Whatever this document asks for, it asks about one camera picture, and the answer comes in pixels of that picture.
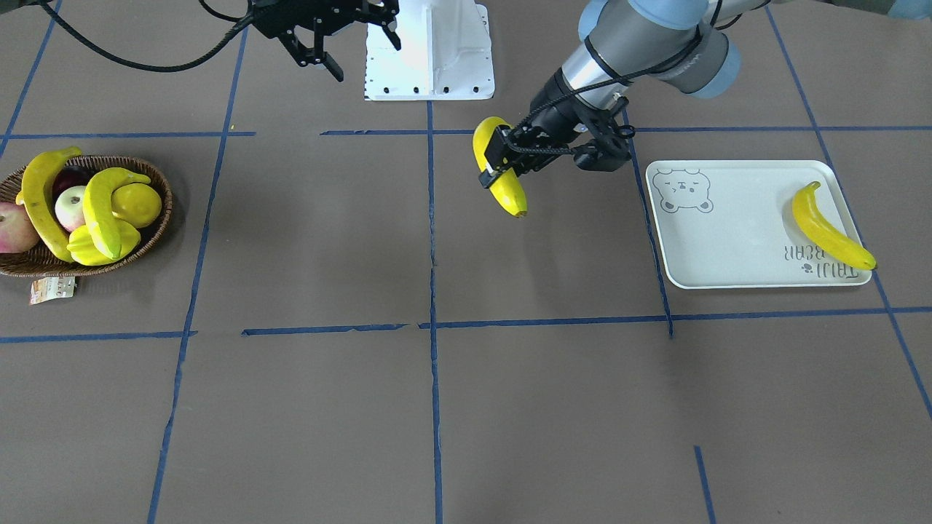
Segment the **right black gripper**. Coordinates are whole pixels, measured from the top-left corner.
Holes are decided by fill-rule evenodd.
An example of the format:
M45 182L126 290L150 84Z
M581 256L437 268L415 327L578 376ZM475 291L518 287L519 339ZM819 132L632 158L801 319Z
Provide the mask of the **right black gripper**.
M324 43L327 36L357 20L379 27L393 49L402 49L397 33L399 1L252 1L250 9L253 26L268 39L280 37L280 43L299 67L322 68L337 82L345 80L345 73L324 49ZM296 28L312 31L311 47L300 41L294 33Z

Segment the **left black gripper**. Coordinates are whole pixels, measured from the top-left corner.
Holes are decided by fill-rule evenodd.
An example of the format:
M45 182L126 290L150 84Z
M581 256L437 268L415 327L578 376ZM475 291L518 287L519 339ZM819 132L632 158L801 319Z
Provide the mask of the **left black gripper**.
M506 173L518 180L529 172L539 172L560 156L572 155L572 147L592 139L575 110L620 113L620 96L615 94L618 87L609 84L579 92L558 70L532 100L529 115L517 125L517 145L506 143L513 126L478 125L477 165L482 188L492 189Z

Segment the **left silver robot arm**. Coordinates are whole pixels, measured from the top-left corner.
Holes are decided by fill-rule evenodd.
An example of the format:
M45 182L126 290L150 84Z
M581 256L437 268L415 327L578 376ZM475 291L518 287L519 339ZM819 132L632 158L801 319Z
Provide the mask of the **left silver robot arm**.
M473 133L488 190L538 172L560 156L581 170L613 172L631 159L633 129L616 117L633 81L658 79L709 99L729 89L741 53L724 33L763 1L591 1L580 15L580 44L549 77L516 126L489 117Z

